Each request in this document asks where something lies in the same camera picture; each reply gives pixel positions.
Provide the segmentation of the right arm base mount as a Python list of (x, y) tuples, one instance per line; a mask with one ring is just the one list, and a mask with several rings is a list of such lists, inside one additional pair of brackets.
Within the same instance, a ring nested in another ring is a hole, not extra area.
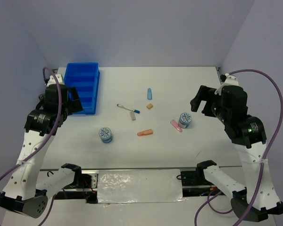
[(195, 170), (181, 171), (176, 179), (181, 181), (182, 186), (211, 186), (212, 183), (205, 179), (203, 172), (210, 166), (216, 166), (216, 163), (212, 160), (200, 162)]

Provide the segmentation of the light blue pen cap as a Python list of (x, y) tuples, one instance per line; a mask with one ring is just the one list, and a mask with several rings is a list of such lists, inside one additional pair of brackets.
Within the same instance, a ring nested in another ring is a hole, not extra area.
[(147, 89), (147, 99), (152, 100), (152, 90), (151, 90), (151, 88)]

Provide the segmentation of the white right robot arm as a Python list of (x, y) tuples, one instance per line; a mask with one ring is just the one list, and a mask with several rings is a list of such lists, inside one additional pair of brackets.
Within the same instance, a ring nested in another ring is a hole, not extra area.
[(197, 165), (196, 180), (200, 184), (215, 185), (230, 200), (237, 217), (236, 225), (281, 215), (283, 201), (275, 191), (267, 159), (273, 141), (267, 139), (263, 122), (248, 114), (248, 95), (234, 73), (222, 75), (221, 80), (217, 89), (201, 86), (190, 102), (191, 110), (196, 112), (201, 102), (205, 102), (202, 113), (222, 122), (225, 133), (238, 151), (245, 184), (233, 180), (211, 160)]

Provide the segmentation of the blue jar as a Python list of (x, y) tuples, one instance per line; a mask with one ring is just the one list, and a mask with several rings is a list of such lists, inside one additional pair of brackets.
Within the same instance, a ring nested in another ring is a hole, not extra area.
[(189, 113), (182, 113), (178, 120), (178, 126), (180, 128), (186, 129), (191, 123), (192, 117)]
[(110, 143), (113, 140), (113, 134), (110, 128), (103, 127), (99, 130), (99, 137), (103, 143)]

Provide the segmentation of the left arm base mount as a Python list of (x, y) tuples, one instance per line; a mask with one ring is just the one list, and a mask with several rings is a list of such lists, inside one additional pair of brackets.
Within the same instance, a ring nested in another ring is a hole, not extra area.
[(81, 167), (70, 163), (62, 165), (61, 168), (70, 169), (75, 173), (72, 182), (62, 189), (65, 199), (80, 199), (88, 204), (98, 203), (97, 174), (82, 173)]

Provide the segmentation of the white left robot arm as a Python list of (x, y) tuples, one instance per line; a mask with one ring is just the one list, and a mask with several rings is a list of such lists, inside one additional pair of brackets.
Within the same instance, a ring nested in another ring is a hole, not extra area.
[(64, 187), (77, 188), (83, 182), (81, 167), (70, 163), (42, 182), (37, 181), (57, 129), (69, 115), (82, 110), (76, 89), (68, 88), (61, 74), (50, 76), (47, 81), (38, 107), (27, 116), (18, 167), (0, 192), (1, 208), (32, 218), (40, 217), (48, 200)]

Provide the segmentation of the pink pen cap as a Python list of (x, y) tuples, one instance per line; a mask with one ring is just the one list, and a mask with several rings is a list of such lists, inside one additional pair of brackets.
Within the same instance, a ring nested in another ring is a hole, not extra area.
[(183, 131), (182, 128), (178, 125), (178, 123), (175, 120), (171, 120), (170, 123), (178, 132)]

